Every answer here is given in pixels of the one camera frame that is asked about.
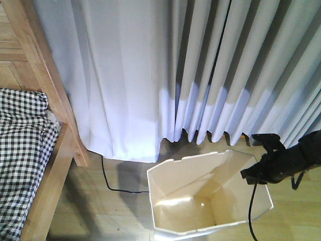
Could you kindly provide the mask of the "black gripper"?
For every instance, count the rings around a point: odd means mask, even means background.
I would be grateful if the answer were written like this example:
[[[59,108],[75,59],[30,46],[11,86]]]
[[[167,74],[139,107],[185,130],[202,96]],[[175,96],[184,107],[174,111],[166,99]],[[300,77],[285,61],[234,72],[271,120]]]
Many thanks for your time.
[[[281,181],[280,178],[280,154],[281,143],[278,144],[263,144],[267,151],[263,154],[261,160],[251,166],[243,169],[240,173],[248,185],[272,183],[276,184]]]

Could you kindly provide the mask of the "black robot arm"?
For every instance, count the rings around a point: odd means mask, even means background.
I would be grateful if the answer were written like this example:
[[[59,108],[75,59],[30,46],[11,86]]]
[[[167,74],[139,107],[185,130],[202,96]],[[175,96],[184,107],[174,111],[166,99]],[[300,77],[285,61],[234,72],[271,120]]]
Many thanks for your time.
[[[252,139],[260,142],[267,153],[258,163],[240,172],[249,185],[276,184],[296,173],[320,167],[320,131],[301,137],[288,149],[277,134],[253,134]]]

